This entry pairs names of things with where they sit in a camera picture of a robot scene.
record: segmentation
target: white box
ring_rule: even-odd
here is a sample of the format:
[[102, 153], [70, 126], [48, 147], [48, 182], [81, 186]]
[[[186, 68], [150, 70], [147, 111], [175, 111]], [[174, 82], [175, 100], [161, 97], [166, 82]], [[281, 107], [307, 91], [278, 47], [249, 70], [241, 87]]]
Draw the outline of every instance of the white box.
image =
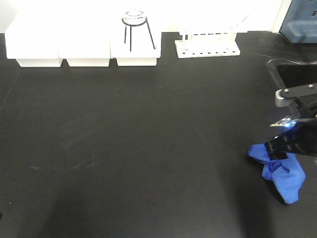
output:
[[45, 14], [19, 14], [5, 32], [6, 55], [21, 67], [60, 67], [57, 24]]
[[161, 30], [149, 18], [149, 26], [155, 44], [152, 41], [147, 24], [132, 27], [132, 51], [130, 51], [130, 27], [127, 26], [124, 43], [125, 25], [121, 21], [111, 29], [111, 57], [116, 58], [118, 66], [155, 66], [161, 52]]
[[59, 57], [72, 67], [108, 67], [110, 23], [107, 17], [95, 14], [86, 19], [84, 12], [79, 13], [66, 16], [68, 24], [61, 25]]

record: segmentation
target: blue towel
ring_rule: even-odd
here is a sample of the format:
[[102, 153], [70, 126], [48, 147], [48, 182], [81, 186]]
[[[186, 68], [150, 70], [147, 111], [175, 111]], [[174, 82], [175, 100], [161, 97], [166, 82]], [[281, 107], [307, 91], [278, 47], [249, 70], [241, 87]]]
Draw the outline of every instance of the blue towel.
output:
[[248, 154], [264, 164], [262, 177], [274, 182], [285, 203], [292, 204], [298, 200], [305, 173], [294, 154], [287, 153], [284, 160], [270, 160], [264, 144], [251, 146]]

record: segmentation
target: blue led light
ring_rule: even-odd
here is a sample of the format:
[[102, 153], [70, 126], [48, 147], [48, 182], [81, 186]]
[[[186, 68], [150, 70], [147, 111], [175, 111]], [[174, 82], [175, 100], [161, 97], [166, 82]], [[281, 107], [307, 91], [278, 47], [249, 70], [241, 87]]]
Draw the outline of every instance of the blue led light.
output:
[[295, 121], [291, 121], [291, 122], [285, 123], [284, 127], [291, 127], [291, 126], [294, 126], [295, 124], [296, 124]]

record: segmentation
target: white wall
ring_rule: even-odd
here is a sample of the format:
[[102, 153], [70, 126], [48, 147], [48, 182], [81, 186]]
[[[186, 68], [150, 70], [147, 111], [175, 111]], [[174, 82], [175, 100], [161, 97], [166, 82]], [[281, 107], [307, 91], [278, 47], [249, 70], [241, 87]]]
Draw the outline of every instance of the white wall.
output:
[[6, 0], [0, 0], [0, 33], [3, 33], [17, 15], [17, 10]]
[[[114, 1], [105, 0], [0, 0], [0, 33], [3, 33], [9, 26], [10, 22], [16, 16], [17, 10], [34, 10], [35, 12], [41, 12], [43, 11], [43, 7], [38, 6], [43, 6], [46, 1], [50, 4], [53, 2], [56, 6], [61, 6], [63, 10], [65, 10], [67, 5], [70, 6], [69, 14], [72, 12], [75, 13], [80, 8], [80, 11], [86, 13], [83, 17], [89, 17], [89, 15], [95, 14], [93, 10], [85, 11], [87, 6], [91, 7], [93, 4], [98, 6], [97, 9], [99, 12], [102, 8], [104, 8], [106, 12], [107, 9], [118, 10], [122, 6], [126, 8], [132, 7], [130, 0], [117, 0], [115, 3], [113, 3]], [[235, 12], [244, 11], [245, 8], [252, 4], [254, 10], [245, 21], [248, 30], [271, 31], [276, 16], [280, 10], [280, 6], [283, 2], [283, 0], [240, 0], [239, 4], [235, 4], [233, 7], [233, 3], [237, 3], [237, 1], [238, 0], [226, 0], [225, 6], [223, 4], [220, 6], [219, 4], [220, 2], [223, 3], [224, 0], [161, 0], [158, 1], [158, 5], [155, 5], [154, 1], [134, 0], [133, 4], [136, 6], [142, 6], [142, 9], [148, 13], [152, 12], [159, 17], [162, 25], [162, 31], [164, 32], [178, 31], [179, 16], [186, 15], [190, 17], [194, 9], [196, 9], [194, 11], [197, 11], [199, 8], [217, 9], [218, 12], [221, 12], [221, 14], [230, 18]], [[52, 10], [52, 8], [48, 8], [48, 10], [51, 10], [50, 14], [56, 13], [56, 17], [60, 18], [60, 14], [57, 14], [55, 10]]]

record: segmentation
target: black table surface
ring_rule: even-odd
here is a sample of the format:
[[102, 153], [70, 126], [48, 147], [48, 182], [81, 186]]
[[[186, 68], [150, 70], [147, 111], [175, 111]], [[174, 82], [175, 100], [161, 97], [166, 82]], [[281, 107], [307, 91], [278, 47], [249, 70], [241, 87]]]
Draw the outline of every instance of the black table surface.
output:
[[266, 63], [317, 47], [249, 32], [240, 56], [178, 59], [179, 38], [156, 67], [20, 68], [0, 35], [1, 238], [317, 237], [317, 161], [286, 205], [247, 156], [289, 114]]

